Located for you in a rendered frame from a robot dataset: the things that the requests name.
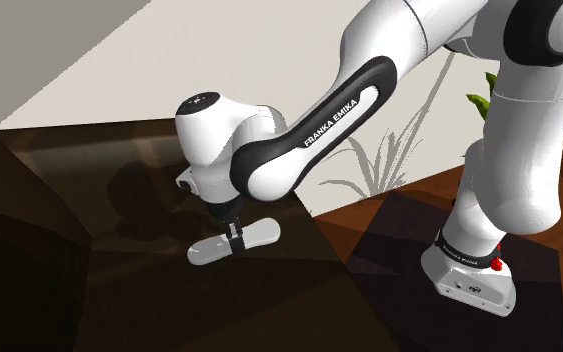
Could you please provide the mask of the green leafy plant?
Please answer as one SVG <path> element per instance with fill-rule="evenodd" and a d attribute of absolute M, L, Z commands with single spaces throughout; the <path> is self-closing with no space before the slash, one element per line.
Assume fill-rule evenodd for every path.
<path fill-rule="evenodd" d="M 493 73 L 490 72 L 486 72 L 485 73 L 485 80 L 488 84 L 488 91 L 489 91 L 489 97 L 485 98 L 483 96 L 477 95 L 477 94 L 467 94 L 466 98 L 469 102 L 471 102 L 477 109 L 480 117 L 483 120 L 486 120 L 486 117 L 488 115 L 488 111 L 489 111 L 489 107 L 490 107 L 490 98 L 493 95 L 494 92 L 494 87 L 496 84 L 496 80 L 497 80 L 497 76 Z"/>

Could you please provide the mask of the white oblong remote control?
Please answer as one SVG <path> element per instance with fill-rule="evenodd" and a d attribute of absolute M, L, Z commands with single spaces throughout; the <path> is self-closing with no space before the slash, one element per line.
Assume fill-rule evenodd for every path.
<path fill-rule="evenodd" d="M 275 243 L 281 235 L 279 223 L 272 218 L 260 219 L 242 227 L 242 229 L 245 250 Z M 228 241 L 226 232 L 200 240 L 191 245 L 187 251 L 188 261 L 197 266 L 206 265 L 232 255 L 238 254 L 233 253 L 233 238 Z"/>

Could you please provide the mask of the dark robot stand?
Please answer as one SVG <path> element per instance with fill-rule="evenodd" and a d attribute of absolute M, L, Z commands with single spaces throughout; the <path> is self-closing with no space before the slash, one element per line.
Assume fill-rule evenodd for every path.
<path fill-rule="evenodd" d="M 346 262 L 403 352 L 563 352 L 557 251 L 508 234 L 501 242 L 516 304 L 507 317 L 440 295 L 420 265 L 448 213 L 389 193 Z"/>

